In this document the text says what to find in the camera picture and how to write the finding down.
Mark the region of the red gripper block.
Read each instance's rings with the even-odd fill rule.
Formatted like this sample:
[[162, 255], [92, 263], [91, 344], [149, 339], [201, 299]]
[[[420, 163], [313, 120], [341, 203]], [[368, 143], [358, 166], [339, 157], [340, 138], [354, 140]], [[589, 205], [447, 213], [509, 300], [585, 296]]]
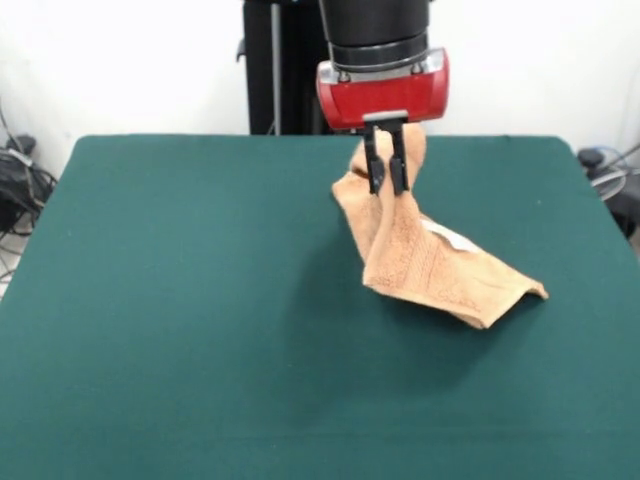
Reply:
[[363, 130], [369, 190], [378, 195], [384, 182], [384, 164], [376, 149], [375, 126], [389, 126], [393, 154], [389, 161], [394, 195], [409, 190], [403, 134], [409, 123], [444, 116], [449, 96], [449, 58], [443, 48], [432, 49], [414, 64], [378, 72], [347, 72], [330, 61], [317, 67], [316, 91], [328, 125], [334, 130]]

